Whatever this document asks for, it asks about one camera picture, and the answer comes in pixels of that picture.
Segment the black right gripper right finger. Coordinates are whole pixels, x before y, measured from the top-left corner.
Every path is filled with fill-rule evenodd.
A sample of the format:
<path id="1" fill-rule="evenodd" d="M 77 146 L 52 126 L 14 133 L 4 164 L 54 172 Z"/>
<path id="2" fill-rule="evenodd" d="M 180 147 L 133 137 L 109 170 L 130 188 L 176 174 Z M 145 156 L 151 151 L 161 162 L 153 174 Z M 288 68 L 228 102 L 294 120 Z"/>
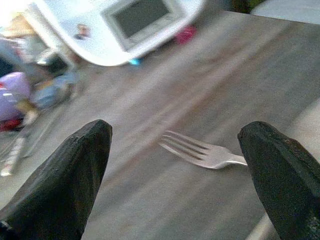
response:
<path id="1" fill-rule="evenodd" d="M 253 185 L 282 240 L 320 238 L 320 164 L 295 139 L 263 121 L 240 130 L 238 142 Z"/>

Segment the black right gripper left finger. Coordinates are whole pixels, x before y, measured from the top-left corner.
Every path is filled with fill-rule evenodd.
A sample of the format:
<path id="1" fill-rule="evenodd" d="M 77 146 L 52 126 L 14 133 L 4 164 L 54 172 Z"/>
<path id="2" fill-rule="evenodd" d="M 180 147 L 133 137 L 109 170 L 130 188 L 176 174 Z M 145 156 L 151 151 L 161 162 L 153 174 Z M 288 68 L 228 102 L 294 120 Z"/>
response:
<path id="1" fill-rule="evenodd" d="M 112 127 L 101 119 L 68 136 L 1 209 L 1 239 L 81 239 L 111 142 Z"/>

